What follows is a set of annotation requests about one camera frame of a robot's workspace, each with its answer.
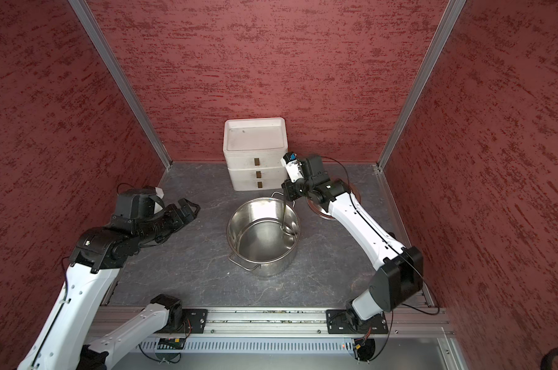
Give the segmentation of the stainless steel pot lid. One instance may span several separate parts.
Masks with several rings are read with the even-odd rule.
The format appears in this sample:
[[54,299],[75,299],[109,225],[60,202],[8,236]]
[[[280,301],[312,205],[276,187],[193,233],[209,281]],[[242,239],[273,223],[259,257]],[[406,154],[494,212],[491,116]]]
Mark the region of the stainless steel pot lid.
[[[356,200],[361,203],[362,202],[362,196],[361,196],[361,192],[359,191],[359,189],[355,186],[355,185],[351,185],[351,191],[354,195],[354,197],[356,198]],[[322,218],[323,220],[330,220],[333,221],[334,218],[328,214],[327,211],[325,211],[319,204],[315,204],[312,200],[307,199],[307,204],[308,207],[310,208],[310,210],[312,212],[314,212],[318,217]]]

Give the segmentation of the metal ladle spoon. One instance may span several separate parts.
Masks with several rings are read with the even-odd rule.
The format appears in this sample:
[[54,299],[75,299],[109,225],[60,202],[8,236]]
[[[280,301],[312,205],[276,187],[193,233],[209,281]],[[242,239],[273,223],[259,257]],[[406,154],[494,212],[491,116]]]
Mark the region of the metal ladle spoon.
[[281,230],[284,234],[288,235],[288,236],[294,236],[294,232],[291,231],[291,229],[287,226],[286,224],[286,217],[287,217],[287,201],[285,198],[283,198],[283,214],[281,217]]

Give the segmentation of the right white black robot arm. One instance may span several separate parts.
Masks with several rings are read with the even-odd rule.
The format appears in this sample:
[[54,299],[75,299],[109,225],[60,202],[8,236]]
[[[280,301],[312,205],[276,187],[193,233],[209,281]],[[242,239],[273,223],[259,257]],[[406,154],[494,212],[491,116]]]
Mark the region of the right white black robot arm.
[[335,180],[324,168],[322,157],[302,160],[293,152],[280,160],[288,179],[282,184],[290,202],[305,198],[337,220],[362,247],[374,277],[368,288],[348,303],[345,317],[357,327],[383,312],[391,312],[422,291],[423,256],[407,248],[382,228],[362,207],[347,181]]

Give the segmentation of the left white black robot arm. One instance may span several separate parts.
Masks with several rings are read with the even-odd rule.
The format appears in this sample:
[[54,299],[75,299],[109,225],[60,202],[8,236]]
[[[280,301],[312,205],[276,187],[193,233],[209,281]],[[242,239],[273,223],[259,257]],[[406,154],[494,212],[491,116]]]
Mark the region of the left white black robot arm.
[[64,266],[64,284],[20,369],[111,369],[154,333],[191,333],[182,302],[159,294],[133,319],[104,339],[85,343],[106,296],[130,257],[166,242],[193,222],[200,206],[186,198],[165,204],[157,187],[118,195],[106,226],[90,228],[78,239]]

